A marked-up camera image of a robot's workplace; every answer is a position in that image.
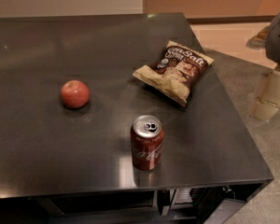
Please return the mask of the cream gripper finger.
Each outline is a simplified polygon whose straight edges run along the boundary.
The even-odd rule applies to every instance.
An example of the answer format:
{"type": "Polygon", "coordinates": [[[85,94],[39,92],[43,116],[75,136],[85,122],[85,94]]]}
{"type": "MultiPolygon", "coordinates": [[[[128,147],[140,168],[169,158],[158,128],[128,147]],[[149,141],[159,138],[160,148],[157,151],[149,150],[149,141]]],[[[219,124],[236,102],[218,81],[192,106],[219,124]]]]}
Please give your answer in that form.
{"type": "Polygon", "coordinates": [[[280,66],[260,76],[250,115],[258,120],[270,120],[280,110],[280,66]]]}

